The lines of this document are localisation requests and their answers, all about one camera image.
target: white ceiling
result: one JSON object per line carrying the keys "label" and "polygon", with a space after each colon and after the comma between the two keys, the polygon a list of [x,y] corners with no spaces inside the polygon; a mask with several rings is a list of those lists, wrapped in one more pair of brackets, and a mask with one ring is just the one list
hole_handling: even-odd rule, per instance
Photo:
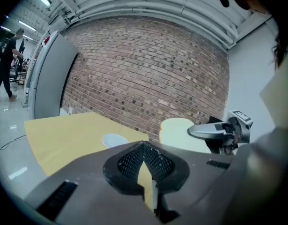
{"label": "white ceiling", "polygon": [[[212,40],[224,49],[229,49],[238,40],[246,36],[263,22],[269,15],[253,14],[241,9],[233,0],[230,7],[224,8],[219,0],[50,0],[47,7],[40,0],[22,0],[8,14],[3,26],[16,31],[23,27],[28,37],[39,41],[50,28],[48,21],[58,11],[65,14],[69,23],[81,23],[88,20],[118,15],[153,16],[176,22]],[[66,27],[65,20],[57,22],[57,28]],[[37,31],[26,28],[18,20],[34,27]]]}

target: chair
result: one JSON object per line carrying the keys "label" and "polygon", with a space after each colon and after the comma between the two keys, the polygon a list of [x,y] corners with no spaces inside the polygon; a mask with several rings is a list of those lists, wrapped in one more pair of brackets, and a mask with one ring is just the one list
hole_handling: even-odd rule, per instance
{"label": "chair", "polygon": [[18,77],[18,66],[15,70],[15,74],[9,74],[9,82],[10,83],[18,83],[19,80],[17,80]]}

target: dark pants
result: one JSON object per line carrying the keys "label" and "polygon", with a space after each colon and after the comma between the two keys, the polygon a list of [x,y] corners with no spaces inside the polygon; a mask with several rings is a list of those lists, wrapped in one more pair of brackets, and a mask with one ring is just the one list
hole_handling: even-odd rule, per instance
{"label": "dark pants", "polygon": [[3,82],[5,91],[10,98],[12,96],[12,92],[9,89],[9,68],[8,67],[0,67],[0,86]]}

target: black t-shirt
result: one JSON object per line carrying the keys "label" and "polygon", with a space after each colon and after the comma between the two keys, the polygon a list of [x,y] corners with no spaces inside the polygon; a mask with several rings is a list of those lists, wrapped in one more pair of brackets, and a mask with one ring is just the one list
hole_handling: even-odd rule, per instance
{"label": "black t-shirt", "polygon": [[0,64],[2,64],[3,66],[6,66],[6,67],[10,67],[11,66],[11,63],[12,63],[12,60],[13,60],[13,49],[16,49],[16,38],[15,37],[12,37],[4,52],[3,52],[3,55],[1,57],[1,61],[0,61]]}

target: woman's hair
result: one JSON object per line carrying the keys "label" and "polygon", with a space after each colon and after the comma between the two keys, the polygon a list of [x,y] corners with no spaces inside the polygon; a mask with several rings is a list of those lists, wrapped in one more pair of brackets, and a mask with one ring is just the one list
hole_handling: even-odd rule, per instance
{"label": "woman's hair", "polygon": [[276,68],[278,68],[288,49],[288,0],[259,0],[276,21],[279,34],[274,47]]}
{"label": "woman's hair", "polygon": [[273,48],[276,62],[275,69],[279,68],[279,66],[281,65],[284,55],[288,49],[288,41],[286,38],[282,38],[280,33],[276,38],[276,43],[276,46]]}

